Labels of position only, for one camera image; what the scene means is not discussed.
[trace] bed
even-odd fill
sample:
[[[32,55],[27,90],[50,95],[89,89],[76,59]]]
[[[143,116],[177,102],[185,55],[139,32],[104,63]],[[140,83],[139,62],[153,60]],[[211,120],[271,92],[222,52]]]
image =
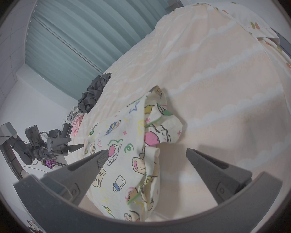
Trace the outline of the bed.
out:
[[[70,144],[87,145],[92,127],[155,85],[183,124],[175,144],[160,144],[161,194],[147,221],[187,217],[217,205],[186,159],[197,149],[283,181],[274,211],[291,187],[291,59],[275,32],[244,6],[198,3],[165,15],[120,57],[112,77]],[[83,157],[84,148],[66,157]],[[80,207],[101,215],[90,201]]]

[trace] pink cloth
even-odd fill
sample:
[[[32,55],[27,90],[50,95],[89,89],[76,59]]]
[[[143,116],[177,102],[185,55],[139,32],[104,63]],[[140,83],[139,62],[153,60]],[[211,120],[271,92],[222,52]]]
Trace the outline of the pink cloth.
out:
[[[71,125],[72,125],[72,129],[71,129],[71,136],[76,136],[78,133],[78,130],[80,128],[81,122],[83,120],[83,116],[82,115],[77,115],[74,120],[72,121]]]

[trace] purple object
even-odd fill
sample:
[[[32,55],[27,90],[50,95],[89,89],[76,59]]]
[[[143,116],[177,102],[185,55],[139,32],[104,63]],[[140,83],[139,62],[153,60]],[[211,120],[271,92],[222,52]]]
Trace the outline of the purple object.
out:
[[[45,161],[45,165],[50,168],[50,169],[53,169],[53,167],[55,166],[55,161],[53,160],[46,160]]]

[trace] curtain fold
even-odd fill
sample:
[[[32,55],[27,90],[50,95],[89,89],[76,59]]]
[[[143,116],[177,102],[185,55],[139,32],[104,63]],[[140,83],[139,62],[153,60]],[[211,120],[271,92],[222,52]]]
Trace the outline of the curtain fold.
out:
[[[25,61],[75,99],[90,81],[152,32],[168,0],[39,0]]]

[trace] pink star print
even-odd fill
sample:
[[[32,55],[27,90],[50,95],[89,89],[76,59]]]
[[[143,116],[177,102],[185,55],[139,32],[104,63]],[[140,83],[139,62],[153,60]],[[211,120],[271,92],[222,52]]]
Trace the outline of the pink star print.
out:
[[[97,145],[99,146],[99,148],[102,147],[101,140],[98,140],[98,144]]]

